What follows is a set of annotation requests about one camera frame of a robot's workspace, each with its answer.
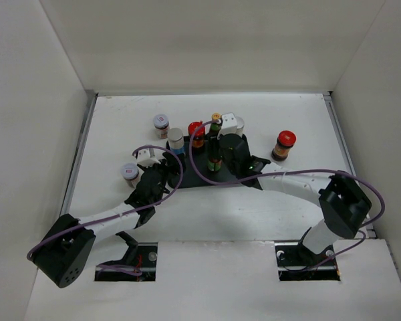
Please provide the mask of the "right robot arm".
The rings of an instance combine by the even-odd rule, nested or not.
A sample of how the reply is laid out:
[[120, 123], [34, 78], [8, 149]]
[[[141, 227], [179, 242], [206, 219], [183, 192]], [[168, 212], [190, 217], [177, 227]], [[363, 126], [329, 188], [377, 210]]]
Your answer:
[[329, 177], [315, 173], [291, 175], [288, 169], [253, 156], [247, 142], [237, 134], [222, 135], [218, 144], [223, 162], [242, 185], [284, 193], [321, 209], [322, 220], [299, 240], [296, 254], [301, 263], [313, 264], [340, 238], [353, 239], [372, 207], [357, 182], [343, 171]]

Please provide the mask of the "white lid jar front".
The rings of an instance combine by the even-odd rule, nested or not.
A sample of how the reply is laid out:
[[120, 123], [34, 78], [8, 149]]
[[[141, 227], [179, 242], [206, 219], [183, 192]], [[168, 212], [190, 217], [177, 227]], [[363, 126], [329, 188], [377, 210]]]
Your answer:
[[141, 178], [140, 169], [137, 164], [126, 163], [122, 166], [120, 173], [129, 186], [136, 188]]

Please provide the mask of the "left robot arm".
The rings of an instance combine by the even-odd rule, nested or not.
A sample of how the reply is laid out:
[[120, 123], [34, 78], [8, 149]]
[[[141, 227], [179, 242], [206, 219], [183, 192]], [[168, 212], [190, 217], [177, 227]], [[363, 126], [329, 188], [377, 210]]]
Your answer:
[[126, 232], [147, 224], [157, 206], [176, 191], [166, 188], [168, 178], [176, 175], [181, 179], [185, 171], [183, 154], [164, 150], [162, 155], [162, 160], [142, 168], [140, 181], [123, 203], [89, 217], [62, 215], [29, 251], [27, 259], [57, 287], [66, 288], [83, 272], [93, 246], [117, 235], [126, 243], [115, 248], [114, 259], [121, 266], [132, 265], [136, 261], [136, 242]]

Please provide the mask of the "silver lid white jar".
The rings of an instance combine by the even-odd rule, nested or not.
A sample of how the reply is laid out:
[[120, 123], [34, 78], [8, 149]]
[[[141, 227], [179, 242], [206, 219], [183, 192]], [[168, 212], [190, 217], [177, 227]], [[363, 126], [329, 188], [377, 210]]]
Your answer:
[[184, 134], [179, 128], [171, 128], [167, 134], [169, 149], [175, 154], [184, 154]]

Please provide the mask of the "yellow cap chili bottle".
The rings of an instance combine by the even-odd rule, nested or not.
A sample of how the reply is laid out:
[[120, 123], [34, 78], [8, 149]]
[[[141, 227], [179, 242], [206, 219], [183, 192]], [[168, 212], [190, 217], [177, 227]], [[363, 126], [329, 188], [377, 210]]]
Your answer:
[[212, 123], [209, 128], [209, 136], [214, 137], [217, 136], [219, 131], [221, 130], [222, 126], [221, 114], [219, 113], [212, 114], [211, 121]]

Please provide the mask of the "red lid sauce jar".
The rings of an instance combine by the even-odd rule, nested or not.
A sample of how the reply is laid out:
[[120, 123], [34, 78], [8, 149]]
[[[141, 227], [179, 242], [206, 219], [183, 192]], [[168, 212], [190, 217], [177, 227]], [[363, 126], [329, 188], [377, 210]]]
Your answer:
[[205, 151], [205, 129], [201, 128], [197, 132], [195, 130], [203, 124], [203, 121], [191, 122], [188, 125], [189, 136], [194, 136], [191, 147], [194, 154], [200, 154]]

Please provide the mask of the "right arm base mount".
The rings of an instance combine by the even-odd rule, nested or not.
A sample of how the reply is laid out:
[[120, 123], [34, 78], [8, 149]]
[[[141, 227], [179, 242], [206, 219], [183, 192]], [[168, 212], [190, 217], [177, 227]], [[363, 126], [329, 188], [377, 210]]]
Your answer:
[[333, 254], [332, 245], [320, 254], [314, 254], [296, 242], [275, 243], [279, 280], [282, 282], [340, 281], [340, 271], [335, 258], [320, 264]]

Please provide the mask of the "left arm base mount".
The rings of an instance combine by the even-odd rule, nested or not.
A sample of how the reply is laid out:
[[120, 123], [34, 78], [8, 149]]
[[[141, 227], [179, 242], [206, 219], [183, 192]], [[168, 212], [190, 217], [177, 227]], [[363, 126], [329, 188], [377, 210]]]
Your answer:
[[126, 252], [121, 259], [96, 266], [96, 282], [154, 282], [158, 261], [157, 243], [139, 243], [128, 233], [116, 234], [124, 240]]

